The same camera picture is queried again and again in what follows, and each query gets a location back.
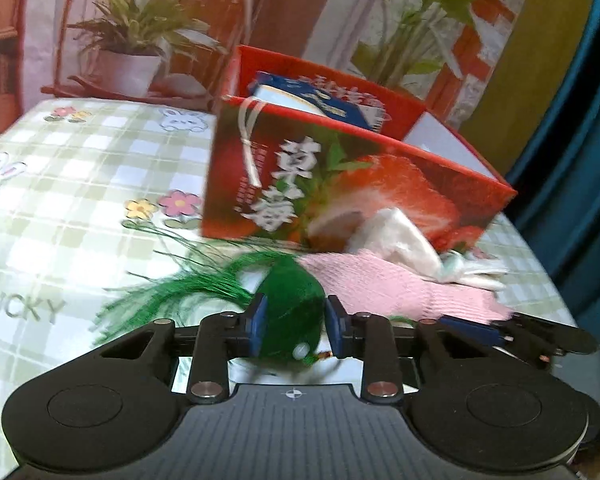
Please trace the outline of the green checked tablecloth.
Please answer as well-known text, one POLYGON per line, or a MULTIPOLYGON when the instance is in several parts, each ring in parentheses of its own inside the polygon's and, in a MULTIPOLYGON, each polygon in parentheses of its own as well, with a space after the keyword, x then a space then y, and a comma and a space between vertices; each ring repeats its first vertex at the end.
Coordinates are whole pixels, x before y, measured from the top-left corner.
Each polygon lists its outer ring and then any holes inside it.
MULTIPOLYGON (((128 287, 178 272, 196 221, 161 197, 204 192, 211 116, 45 101, 0 137, 0 418, 27 380, 87 352, 128 287)), ((15 467, 0 423, 0 478, 15 467)))

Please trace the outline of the pink ribbed towel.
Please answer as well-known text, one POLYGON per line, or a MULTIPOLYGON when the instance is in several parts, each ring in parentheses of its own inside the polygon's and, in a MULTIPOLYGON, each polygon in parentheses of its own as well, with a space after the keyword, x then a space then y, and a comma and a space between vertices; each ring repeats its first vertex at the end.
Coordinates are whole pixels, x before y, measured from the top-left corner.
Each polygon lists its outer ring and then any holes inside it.
POLYGON ((368 250, 358 254, 306 255, 299 263, 335 295, 348 313, 370 312, 385 318, 441 318, 451 315, 488 324, 504 321, 513 311, 493 292, 464 285, 425 281, 404 266, 390 263, 368 250))

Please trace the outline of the teal curtain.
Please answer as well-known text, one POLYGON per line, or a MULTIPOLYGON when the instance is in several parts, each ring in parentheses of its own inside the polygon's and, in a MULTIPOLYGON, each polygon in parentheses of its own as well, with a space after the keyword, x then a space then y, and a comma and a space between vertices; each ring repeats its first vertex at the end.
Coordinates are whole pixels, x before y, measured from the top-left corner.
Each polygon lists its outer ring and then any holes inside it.
POLYGON ((550 107, 506 176, 506 216, 574 320, 600 341, 600 0, 550 107))

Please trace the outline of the blue white tissue pack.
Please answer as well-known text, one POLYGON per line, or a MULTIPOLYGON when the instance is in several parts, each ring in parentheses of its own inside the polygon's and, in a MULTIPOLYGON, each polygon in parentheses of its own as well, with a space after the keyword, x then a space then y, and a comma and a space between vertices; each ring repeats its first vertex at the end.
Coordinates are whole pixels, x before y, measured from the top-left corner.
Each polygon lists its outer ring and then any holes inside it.
POLYGON ((332 96, 300 79, 259 72, 248 87, 250 96, 299 112, 380 133, 386 114, 382 106, 355 104, 332 96))

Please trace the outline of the white knotted cloth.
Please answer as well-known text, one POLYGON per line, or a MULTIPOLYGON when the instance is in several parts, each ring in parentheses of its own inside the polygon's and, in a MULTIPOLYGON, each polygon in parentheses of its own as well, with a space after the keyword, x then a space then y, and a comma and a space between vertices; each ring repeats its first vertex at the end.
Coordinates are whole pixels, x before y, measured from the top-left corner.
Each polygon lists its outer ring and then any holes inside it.
POLYGON ((508 273, 500 259, 465 257, 456 250, 438 254, 419 228, 398 208, 385 208, 365 220, 349 238, 346 252, 368 250, 405 266, 424 280, 499 292, 508 273))

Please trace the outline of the red strawberry cardboard box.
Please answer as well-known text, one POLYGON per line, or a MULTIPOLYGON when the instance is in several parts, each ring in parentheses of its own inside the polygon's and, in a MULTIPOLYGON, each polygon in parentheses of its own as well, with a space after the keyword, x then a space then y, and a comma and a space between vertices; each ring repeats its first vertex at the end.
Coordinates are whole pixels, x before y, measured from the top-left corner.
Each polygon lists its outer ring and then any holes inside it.
POLYGON ((513 188, 423 102, 300 58, 236 49, 221 87, 201 232, 340 252, 376 212, 398 208, 440 252, 465 250, 513 188), (266 104, 265 72, 355 104, 382 106, 380 133, 266 104))

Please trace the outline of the green feather toy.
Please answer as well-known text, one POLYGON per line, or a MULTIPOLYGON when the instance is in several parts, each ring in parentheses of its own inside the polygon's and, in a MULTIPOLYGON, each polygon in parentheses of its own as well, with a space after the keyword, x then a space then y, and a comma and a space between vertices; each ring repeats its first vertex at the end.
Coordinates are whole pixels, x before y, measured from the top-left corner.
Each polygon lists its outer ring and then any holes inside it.
POLYGON ((143 276, 140 284, 121 287, 120 296, 102 307, 94 325, 104 344, 159 318, 178 327, 191 321, 208 301, 245 312, 257 296, 265 299, 261 359, 310 366, 318 352, 325 322, 327 292, 301 264, 301 256, 247 242, 193 242, 149 220, 124 220, 125 228, 172 240, 184 254, 166 250, 178 267, 165 278, 143 276))

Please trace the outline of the printed living room backdrop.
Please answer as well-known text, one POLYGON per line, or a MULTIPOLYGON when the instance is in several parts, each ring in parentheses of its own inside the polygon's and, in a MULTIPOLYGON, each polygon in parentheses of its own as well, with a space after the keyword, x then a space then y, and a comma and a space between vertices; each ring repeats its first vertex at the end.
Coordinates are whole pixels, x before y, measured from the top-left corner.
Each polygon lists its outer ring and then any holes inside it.
POLYGON ((524 0, 0 0, 0 135, 46 96, 208 110, 246 44, 475 110, 524 0))

